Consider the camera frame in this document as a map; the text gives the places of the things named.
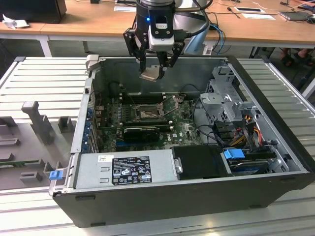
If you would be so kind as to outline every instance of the warning label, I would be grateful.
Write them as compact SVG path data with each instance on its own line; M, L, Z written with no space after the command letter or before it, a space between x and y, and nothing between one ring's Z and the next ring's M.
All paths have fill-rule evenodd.
M151 166L148 156L113 158L113 185L151 183Z

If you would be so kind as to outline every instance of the wooden desk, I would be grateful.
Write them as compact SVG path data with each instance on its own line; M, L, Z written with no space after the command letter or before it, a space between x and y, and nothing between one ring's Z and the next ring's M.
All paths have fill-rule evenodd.
M0 24L0 34L1 33L11 33L11 34L40 34L40 30L44 27L45 23L29 23L30 27L11 29L5 24Z
M279 0L253 0L261 6L269 9L276 9L279 11L291 11L291 8L279 4ZM224 2L227 5L233 5L228 1ZM292 6L297 6L299 3L290 1ZM251 1L241 0L237 4L241 7L260 8L257 4ZM266 10L266 13L277 14L277 11ZM207 9L207 12L225 12L228 13L227 6L214 3ZM218 22L220 28L225 32L226 44L245 42L254 44L306 44L310 48L315 46L315 25L307 22L293 22L286 21L281 15L272 15L275 20L261 20L261 19L247 19L242 14L238 14L240 19L234 14L218 14ZM210 20L216 22L213 14L209 14ZM207 35L207 40L217 40L218 33L210 32Z
M280 0L254 0L261 6L270 9L290 11L289 7L280 5ZM123 32L132 25L134 12L116 12L114 3L100 2L90 4L90 1L66 0L67 13L60 24L32 24L25 29L7 29L0 26L1 38L37 39L41 43L45 56L51 57L49 40L83 41L85 51L88 51L86 41L124 42ZM207 12L228 13L227 6L231 1L214 0ZM250 0L241 0L237 6L257 7ZM266 13L277 13L265 10ZM218 14L220 28L225 32L225 45L264 46L264 47L295 47L313 48L315 46L315 25L306 22L286 22L280 15L273 15L275 20L246 19L238 14ZM215 22L213 14L210 19ZM210 31L206 37L209 46L218 40L218 33Z
M135 12L114 11L115 3L66 0L67 12L60 24L46 24L42 34L122 37Z

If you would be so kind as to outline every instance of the ventilation holes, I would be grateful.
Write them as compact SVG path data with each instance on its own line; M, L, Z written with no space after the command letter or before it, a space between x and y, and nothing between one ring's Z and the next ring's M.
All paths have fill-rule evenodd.
M209 82L209 84L208 84L208 86L207 86L206 92L207 92L207 93L214 93L214 92L215 92L215 90L213 89L213 87L212 87L212 85L210 84L210 82Z
M221 119L222 119L223 122L227 122L228 121L227 114L225 113L225 111L222 112Z

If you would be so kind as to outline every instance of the robotic arm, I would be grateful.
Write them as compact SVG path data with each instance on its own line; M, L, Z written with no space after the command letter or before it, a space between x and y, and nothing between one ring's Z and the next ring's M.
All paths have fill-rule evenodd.
M140 77L155 81L161 79L168 67L173 67L181 54L186 38L193 37L209 27L209 20L204 12L212 0L200 7L197 0L192 0L197 7L177 8L180 0L137 0L136 18L132 28L124 32L124 39L131 56L140 64ZM205 17L204 26L190 33L183 29L174 29L173 20L176 12L201 11ZM159 65L146 67L146 53L155 52Z

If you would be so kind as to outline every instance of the metal grating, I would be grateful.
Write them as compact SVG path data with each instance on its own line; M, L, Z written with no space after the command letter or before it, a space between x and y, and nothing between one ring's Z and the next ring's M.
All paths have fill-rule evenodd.
M227 116L225 111L222 112L221 119L222 119L223 122L227 122L228 121L228 116Z
M290 87L290 82L273 65L260 59L239 59L239 62L309 154L315 157L314 108L303 100L296 89ZM243 86L240 86L240 90L251 101Z
M207 85L207 88L206 88L206 92L207 92L207 93L213 93L213 92L215 92L215 90L213 89L213 87L212 87L212 85L211 85L211 83L210 83L210 80L209 80L209 82L208 82L208 85Z
M38 101L39 112L49 121L60 116L76 120L88 78L85 71L85 58L26 58L0 84L0 117L28 123L21 107L25 101Z

